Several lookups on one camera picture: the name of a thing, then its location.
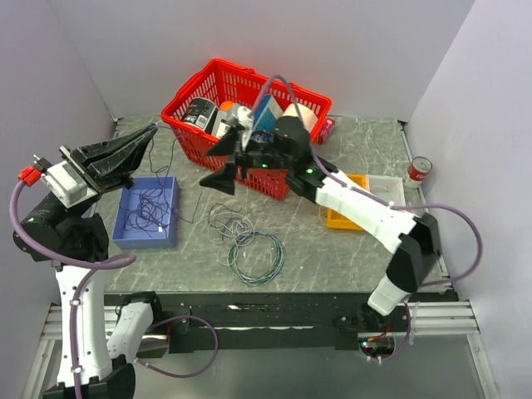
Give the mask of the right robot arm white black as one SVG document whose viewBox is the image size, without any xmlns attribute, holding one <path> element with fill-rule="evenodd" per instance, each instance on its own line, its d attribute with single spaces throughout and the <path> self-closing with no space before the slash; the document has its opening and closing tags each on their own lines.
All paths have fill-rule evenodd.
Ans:
<svg viewBox="0 0 532 399">
<path fill-rule="evenodd" d="M 390 324 L 394 308 L 420 288 L 441 254 L 433 216 L 417 216 L 384 202 L 317 157 L 310 135 L 297 117 L 277 120 L 270 143 L 253 141 L 244 126 L 232 120 L 228 132 L 207 154 L 223 156 L 225 162 L 203 178 L 201 186 L 232 195 L 235 180 L 245 179 L 248 170 L 285 170 L 291 191 L 350 219 L 387 249 L 392 258 L 362 313 L 364 324 L 372 331 Z"/>
</svg>

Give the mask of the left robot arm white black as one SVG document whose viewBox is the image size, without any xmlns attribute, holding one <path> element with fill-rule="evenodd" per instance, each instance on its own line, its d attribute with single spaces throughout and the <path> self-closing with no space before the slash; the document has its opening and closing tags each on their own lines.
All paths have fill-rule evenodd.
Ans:
<svg viewBox="0 0 532 399">
<path fill-rule="evenodd" d="M 37 262 L 52 261 L 61 294 L 62 359 L 46 398 L 131 398 L 135 360 L 145 333 L 165 318 L 152 291 L 126 296 L 112 332 L 105 330 L 106 272 L 134 263 L 108 254 L 109 237 L 91 207 L 106 193 L 134 185 L 156 124 L 75 149 L 52 163 L 36 157 L 18 176 L 9 203 L 13 240 Z"/>
</svg>

